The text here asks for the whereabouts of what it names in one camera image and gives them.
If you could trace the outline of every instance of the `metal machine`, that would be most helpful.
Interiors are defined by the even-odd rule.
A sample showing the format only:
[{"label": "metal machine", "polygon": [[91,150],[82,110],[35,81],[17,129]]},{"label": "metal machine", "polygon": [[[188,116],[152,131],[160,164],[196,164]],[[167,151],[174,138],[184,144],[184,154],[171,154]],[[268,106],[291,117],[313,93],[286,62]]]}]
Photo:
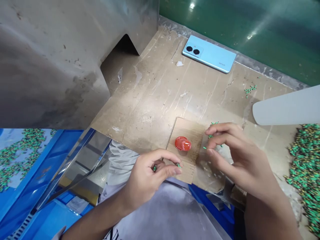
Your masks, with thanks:
[{"label": "metal machine", "polygon": [[0,127],[86,129],[110,97],[100,65],[123,36],[138,54],[159,0],[0,3]]}]

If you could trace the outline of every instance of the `fingernail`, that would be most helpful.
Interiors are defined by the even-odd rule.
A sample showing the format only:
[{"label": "fingernail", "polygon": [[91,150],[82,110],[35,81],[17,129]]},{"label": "fingernail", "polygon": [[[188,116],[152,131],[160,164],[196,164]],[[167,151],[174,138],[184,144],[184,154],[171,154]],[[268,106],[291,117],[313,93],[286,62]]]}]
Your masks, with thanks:
[{"label": "fingernail", "polygon": [[176,168],[175,170],[174,170],[174,174],[175,175],[179,175],[179,174],[181,174],[182,173],[182,170],[180,169],[180,168]]}]

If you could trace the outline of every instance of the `table surface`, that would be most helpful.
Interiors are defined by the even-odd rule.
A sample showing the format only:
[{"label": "table surface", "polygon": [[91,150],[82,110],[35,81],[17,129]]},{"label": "table surface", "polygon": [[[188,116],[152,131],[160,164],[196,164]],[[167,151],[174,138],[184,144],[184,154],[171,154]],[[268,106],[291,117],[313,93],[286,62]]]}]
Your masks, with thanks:
[{"label": "table surface", "polygon": [[[286,147],[298,126],[258,126],[252,115],[255,102],[293,90],[237,62],[224,74],[191,60],[181,54],[186,42],[184,36],[159,27],[141,56],[114,49],[101,66],[111,98],[91,127],[141,154],[166,149],[177,117],[204,126],[240,124],[267,153],[280,186],[300,216],[299,195],[283,178],[289,174],[291,161]],[[178,61],[184,65],[177,67]],[[246,98],[244,89],[250,85],[257,89]],[[311,233],[300,228],[305,239],[312,239]]]}]

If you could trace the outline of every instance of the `person's left hand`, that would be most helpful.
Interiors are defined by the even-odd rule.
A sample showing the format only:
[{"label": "person's left hand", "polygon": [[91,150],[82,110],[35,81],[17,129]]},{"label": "person's left hand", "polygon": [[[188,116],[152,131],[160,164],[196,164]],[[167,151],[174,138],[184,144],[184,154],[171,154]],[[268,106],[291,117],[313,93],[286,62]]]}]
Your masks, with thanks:
[{"label": "person's left hand", "polygon": [[[140,155],[132,168],[127,184],[121,190],[125,205],[132,211],[149,201],[164,180],[182,173],[181,168],[176,165],[166,165],[160,160],[161,158],[179,163],[182,167],[177,155],[164,149]],[[155,172],[153,171],[154,165],[157,165]]]}]

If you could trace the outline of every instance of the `hand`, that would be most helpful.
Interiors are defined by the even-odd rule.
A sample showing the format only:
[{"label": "hand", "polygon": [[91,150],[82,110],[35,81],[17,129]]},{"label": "hand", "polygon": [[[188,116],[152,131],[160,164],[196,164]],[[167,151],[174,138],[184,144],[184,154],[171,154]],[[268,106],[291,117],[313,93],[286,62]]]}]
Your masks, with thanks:
[{"label": "hand", "polygon": [[[270,198],[281,191],[266,154],[243,134],[239,125],[213,124],[205,134],[213,135],[207,146],[207,154],[213,167],[223,172],[236,185],[262,201],[272,201]],[[232,165],[214,150],[221,144],[230,147],[234,161]]]},{"label": "hand", "polygon": [[172,152],[157,149],[140,155],[134,164],[127,184],[121,190],[122,199],[125,199],[125,206],[134,211],[145,202],[149,201],[158,190],[161,183],[168,177],[182,173],[182,169],[176,165],[166,165],[161,158],[166,158],[173,163],[181,160]]}]

